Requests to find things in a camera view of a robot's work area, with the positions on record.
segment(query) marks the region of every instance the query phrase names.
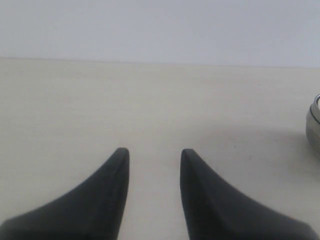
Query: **white wall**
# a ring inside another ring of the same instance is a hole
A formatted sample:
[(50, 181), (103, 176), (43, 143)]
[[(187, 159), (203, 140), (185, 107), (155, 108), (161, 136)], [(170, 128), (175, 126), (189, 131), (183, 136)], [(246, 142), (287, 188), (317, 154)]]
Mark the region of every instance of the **white wall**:
[(320, 1), (0, 0), (0, 57), (320, 67)]

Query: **silver metal object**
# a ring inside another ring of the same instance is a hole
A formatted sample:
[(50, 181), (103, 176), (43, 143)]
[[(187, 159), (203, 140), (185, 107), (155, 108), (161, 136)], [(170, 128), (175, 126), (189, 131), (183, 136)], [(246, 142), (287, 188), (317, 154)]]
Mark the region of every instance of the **silver metal object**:
[(311, 147), (320, 155), (320, 94), (315, 97), (306, 115), (305, 133)]

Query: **black plastic claw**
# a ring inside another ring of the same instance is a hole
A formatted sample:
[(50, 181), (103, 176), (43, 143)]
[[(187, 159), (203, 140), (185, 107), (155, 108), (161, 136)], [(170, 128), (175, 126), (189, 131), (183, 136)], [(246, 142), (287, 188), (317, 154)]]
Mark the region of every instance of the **black plastic claw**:
[(180, 171), (190, 240), (319, 240), (308, 224), (236, 190), (192, 149), (182, 151)]
[(118, 148), (72, 191), (5, 221), (0, 227), (0, 240), (115, 240), (128, 184), (129, 152)]

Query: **metal cylinder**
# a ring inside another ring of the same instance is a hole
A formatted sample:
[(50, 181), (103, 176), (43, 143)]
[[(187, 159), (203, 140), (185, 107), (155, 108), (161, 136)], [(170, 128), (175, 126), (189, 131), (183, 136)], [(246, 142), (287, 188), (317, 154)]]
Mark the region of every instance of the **metal cylinder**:
[(320, 94), (315, 97), (306, 115), (305, 133), (311, 147), (320, 155)]

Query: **light wood surface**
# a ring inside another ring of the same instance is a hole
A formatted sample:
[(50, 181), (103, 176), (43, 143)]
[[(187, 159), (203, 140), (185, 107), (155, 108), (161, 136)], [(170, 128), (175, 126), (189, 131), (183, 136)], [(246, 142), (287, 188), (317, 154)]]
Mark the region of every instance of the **light wood surface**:
[(0, 59), (0, 222), (130, 150), (120, 240), (186, 240), (180, 154), (320, 234), (306, 113), (320, 69)]

